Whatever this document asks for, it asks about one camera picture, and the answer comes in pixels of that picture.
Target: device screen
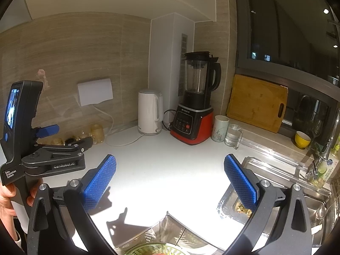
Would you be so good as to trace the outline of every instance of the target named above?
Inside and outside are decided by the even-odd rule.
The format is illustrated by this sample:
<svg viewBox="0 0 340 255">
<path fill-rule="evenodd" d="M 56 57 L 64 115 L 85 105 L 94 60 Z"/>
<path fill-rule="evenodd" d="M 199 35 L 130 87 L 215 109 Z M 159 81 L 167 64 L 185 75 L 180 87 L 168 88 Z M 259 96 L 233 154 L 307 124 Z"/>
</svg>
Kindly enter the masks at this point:
<svg viewBox="0 0 340 255">
<path fill-rule="evenodd" d="M 10 98 L 8 100 L 8 105 L 7 105 L 7 111 L 6 111 L 6 119 L 5 121 L 7 122 L 8 126 L 13 129 L 13 124 L 14 124 L 14 114 L 15 110 L 18 104 L 18 99 L 19 99 L 19 89 L 12 89 Z"/>
</svg>

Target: white cup with plant design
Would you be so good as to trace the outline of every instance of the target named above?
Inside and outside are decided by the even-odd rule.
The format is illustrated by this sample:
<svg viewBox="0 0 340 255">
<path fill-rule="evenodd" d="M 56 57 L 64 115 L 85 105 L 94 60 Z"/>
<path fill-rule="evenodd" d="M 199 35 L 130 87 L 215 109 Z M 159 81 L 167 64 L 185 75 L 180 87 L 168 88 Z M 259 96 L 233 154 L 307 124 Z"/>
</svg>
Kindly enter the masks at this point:
<svg viewBox="0 0 340 255">
<path fill-rule="evenodd" d="M 215 116 L 211 138 L 215 142 L 223 142 L 229 125 L 229 118 L 223 115 Z"/>
</svg>

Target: screw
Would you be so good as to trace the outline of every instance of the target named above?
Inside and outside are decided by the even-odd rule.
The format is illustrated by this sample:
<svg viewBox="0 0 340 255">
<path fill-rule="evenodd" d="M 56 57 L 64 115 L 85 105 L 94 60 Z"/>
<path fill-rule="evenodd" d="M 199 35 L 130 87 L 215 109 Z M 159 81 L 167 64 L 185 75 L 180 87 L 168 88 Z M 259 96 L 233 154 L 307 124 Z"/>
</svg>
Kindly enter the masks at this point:
<svg viewBox="0 0 340 255">
<path fill-rule="evenodd" d="M 40 186 L 39 186 L 39 189 L 40 190 L 45 190 L 47 188 L 47 184 L 46 183 L 42 183 Z"/>
<path fill-rule="evenodd" d="M 269 187 L 270 185 L 270 182 L 267 180 L 267 179 L 264 179 L 264 180 L 261 180 L 261 184 L 263 187 Z"/>
<path fill-rule="evenodd" d="M 39 156 L 40 156 L 40 154 L 39 154 L 38 152 L 33 152 L 33 153 L 30 155 L 31 158 L 37 158 L 37 157 L 39 157 Z"/>
<path fill-rule="evenodd" d="M 79 184 L 79 180 L 78 179 L 73 179 L 70 182 L 71 187 L 76 187 L 76 186 L 78 186 L 78 184 Z"/>
<path fill-rule="evenodd" d="M 294 190 L 296 190 L 296 191 L 301 190 L 301 187 L 300 187 L 299 184 L 294 184 L 294 185 L 293 185 L 293 188 L 294 188 Z"/>
</svg>

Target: lid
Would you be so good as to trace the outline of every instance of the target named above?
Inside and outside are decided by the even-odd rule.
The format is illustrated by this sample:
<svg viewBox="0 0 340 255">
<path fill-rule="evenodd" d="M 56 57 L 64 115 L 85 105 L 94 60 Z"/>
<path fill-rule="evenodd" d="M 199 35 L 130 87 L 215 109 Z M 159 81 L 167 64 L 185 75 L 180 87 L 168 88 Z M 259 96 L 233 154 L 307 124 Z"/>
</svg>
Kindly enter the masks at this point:
<svg viewBox="0 0 340 255">
<path fill-rule="evenodd" d="M 142 89 L 139 92 L 143 93 L 143 94 L 158 94 L 159 93 L 159 92 L 157 92 L 155 90 L 151 90 L 151 89 Z"/>
<path fill-rule="evenodd" d="M 185 60 L 198 60 L 198 61 L 212 61 L 217 62 L 218 57 L 213 57 L 210 53 L 207 52 L 187 52 L 184 54 Z"/>
</svg>

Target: human hand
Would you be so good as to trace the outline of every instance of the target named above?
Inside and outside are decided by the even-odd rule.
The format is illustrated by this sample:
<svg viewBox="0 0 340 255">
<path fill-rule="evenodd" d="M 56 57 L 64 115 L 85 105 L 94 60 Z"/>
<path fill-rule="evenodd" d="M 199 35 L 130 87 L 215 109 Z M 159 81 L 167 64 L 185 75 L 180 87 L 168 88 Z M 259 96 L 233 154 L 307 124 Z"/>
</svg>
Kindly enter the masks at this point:
<svg viewBox="0 0 340 255">
<path fill-rule="evenodd" d="M 30 189 L 31 195 L 26 200 L 29 206 L 33 205 L 34 198 L 42 182 L 43 180 L 39 179 L 39 181 L 32 187 L 32 189 Z M 12 217 L 16 216 L 16 213 L 11 203 L 11 197 L 15 197 L 15 195 L 16 195 L 16 187 L 13 183 L 7 186 L 3 186 L 0 183 L 0 217 L 1 216 L 12 216 Z"/>
</svg>

